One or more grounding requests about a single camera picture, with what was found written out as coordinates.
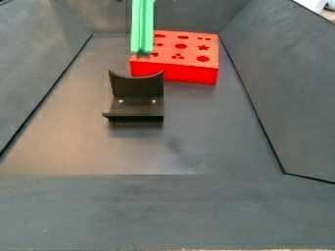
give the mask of shape hole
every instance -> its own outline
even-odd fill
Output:
[[[187,35],[180,35],[178,38],[179,39],[188,39],[188,36]]]
[[[187,48],[187,45],[183,43],[178,43],[178,44],[175,44],[175,48],[184,49],[184,48]]]
[[[200,61],[200,62],[208,62],[208,61],[210,61],[210,58],[206,57],[206,56],[199,56],[199,57],[196,58],[196,60]]]

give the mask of red block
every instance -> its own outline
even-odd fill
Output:
[[[155,47],[148,57],[132,55],[132,76],[166,71],[166,80],[216,84],[219,72],[218,34],[155,31]]]

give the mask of green bar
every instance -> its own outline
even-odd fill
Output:
[[[154,51],[154,2],[132,2],[131,52],[138,55],[148,55]]]
[[[144,39],[143,39],[143,51],[152,53],[154,51],[154,0],[144,0]]]
[[[142,18],[142,0],[132,1],[132,26],[131,26],[131,52],[140,50],[140,18]]]

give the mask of gray floor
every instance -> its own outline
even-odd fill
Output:
[[[126,45],[91,40],[1,157],[0,249],[335,248],[335,186],[282,174],[223,48],[163,126],[108,124]]]
[[[95,37],[0,162],[0,175],[280,173],[222,47],[218,86],[167,82],[166,121],[111,125],[107,71],[128,75],[124,35]]]

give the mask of black plastic part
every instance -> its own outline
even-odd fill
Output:
[[[108,113],[102,115],[110,120],[164,119],[164,72],[146,77],[124,77],[112,71],[110,82],[112,101]]]

